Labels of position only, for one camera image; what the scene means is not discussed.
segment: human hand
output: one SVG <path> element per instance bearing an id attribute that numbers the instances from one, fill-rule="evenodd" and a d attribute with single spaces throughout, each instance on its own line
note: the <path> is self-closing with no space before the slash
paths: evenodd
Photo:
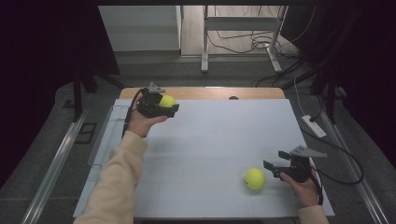
<path id="1" fill-rule="evenodd" d="M 143 95 L 138 95 L 134 100 L 131 118 L 128 123 L 128 131 L 139 135 L 140 137 L 146 137 L 149 129 L 156 123 L 164 122 L 168 119 L 166 116 L 159 116 L 156 118 L 148 119 L 139 112 L 137 112 L 137 102 L 142 98 Z"/>
<path id="2" fill-rule="evenodd" d="M 312 175 L 316 177 L 314 169 L 311 169 L 311 172 Z M 319 205 L 318 190 L 311 178 L 304 183 L 298 183 L 285 173 L 280 173 L 280 177 L 293 188 L 297 199 L 303 207 Z"/>

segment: tennis ball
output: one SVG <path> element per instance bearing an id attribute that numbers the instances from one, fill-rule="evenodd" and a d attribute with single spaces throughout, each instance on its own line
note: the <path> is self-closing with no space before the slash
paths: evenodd
<path id="1" fill-rule="evenodd" d="M 159 103 L 159 106 L 160 107 L 172 107 L 175 104 L 176 104 L 175 98 L 173 98 L 170 95 L 164 95 Z"/>
<path id="2" fill-rule="evenodd" d="M 251 168 L 245 173 L 245 183 L 250 189 L 261 189 L 265 184 L 265 175 L 259 168 Z"/>

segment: table surface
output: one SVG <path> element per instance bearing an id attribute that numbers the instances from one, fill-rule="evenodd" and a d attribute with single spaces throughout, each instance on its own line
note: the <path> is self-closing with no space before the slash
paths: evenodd
<path id="1" fill-rule="evenodd" d="M 300 205 L 290 187 L 262 167 L 264 159 L 289 166 L 277 152 L 305 145 L 282 90 L 165 89 L 177 99 L 180 109 L 174 118 L 155 125 L 148 134 L 145 169 L 136 190 L 136 217 L 297 216 Z M 126 111 L 138 90 L 125 89 L 116 101 L 75 215 L 85 205 L 109 148 L 120 142 L 116 136 L 121 135 Z M 228 100 L 231 96 L 241 100 Z M 249 190 L 243 182 L 244 172 L 251 167 L 261 167 L 266 175 L 266 185 L 260 191 Z M 325 212 L 333 216 L 324 194 Z"/>

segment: power strip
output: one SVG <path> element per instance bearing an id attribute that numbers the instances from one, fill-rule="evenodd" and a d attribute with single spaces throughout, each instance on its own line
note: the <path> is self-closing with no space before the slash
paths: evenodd
<path id="1" fill-rule="evenodd" d="M 317 125 L 316 122 L 311 122 L 311 116 L 305 115 L 302 117 L 303 121 L 305 122 L 306 126 L 317 136 L 317 137 L 324 137 L 326 133 Z"/>

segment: beige sleeve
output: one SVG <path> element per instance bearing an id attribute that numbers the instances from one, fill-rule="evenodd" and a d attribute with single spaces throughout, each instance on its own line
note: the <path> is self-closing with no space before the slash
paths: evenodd
<path id="1" fill-rule="evenodd" d="M 328 224 L 321 205 L 306 207 L 298 210 L 298 216 L 302 224 Z"/>
<path id="2" fill-rule="evenodd" d="M 83 213 L 74 223 L 134 223 L 134 189 L 142 173 L 147 143 L 125 132 L 103 168 Z"/>

